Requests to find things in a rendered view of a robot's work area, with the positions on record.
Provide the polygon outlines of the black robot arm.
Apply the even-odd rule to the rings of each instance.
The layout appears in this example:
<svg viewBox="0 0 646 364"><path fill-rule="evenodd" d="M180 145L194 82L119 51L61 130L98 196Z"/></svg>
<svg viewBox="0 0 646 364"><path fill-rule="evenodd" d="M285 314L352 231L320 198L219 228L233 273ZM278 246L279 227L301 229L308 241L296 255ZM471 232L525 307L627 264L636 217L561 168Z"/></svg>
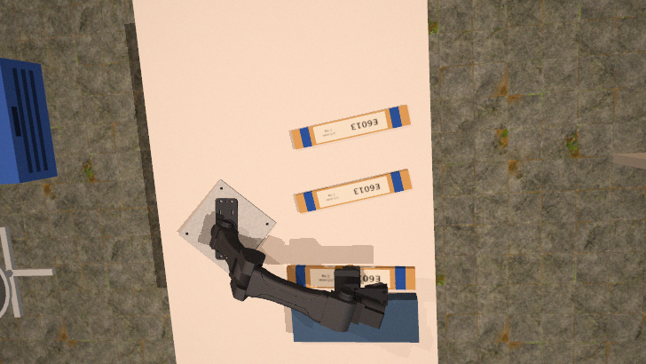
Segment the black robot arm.
<svg viewBox="0 0 646 364"><path fill-rule="evenodd" d="M354 289L356 298L354 291L347 287L331 292L311 289L270 273L262 267L266 255L245 248L239 240L237 199L216 199L216 223L210 233L209 246L216 251L216 259L225 260L229 266L235 299L243 302L247 297L256 297L273 301L337 332L347 332L350 323L360 322L380 328L388 305L387 283L377 282L361 288L360 277L347 277L344 285Z"/></svg>

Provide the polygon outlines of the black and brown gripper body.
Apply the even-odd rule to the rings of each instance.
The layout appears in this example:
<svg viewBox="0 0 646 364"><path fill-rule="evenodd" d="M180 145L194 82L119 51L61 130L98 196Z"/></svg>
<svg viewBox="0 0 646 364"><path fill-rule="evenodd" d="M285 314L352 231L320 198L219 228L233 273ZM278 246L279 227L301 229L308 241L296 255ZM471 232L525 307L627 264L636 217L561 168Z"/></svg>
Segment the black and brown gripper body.
<svg viewBox="0 0 646 364"><path fill-rule="evenodd" d="M344 283L347 277L360 277L360 267L359 266L343 266L343 269L335 269L334 278L335 278L335 291L340 287L347 287L354 291L353 288L345 286ZM354 291L355 295L356 292ZM357 295L356 295L357 298Z"/></svg>

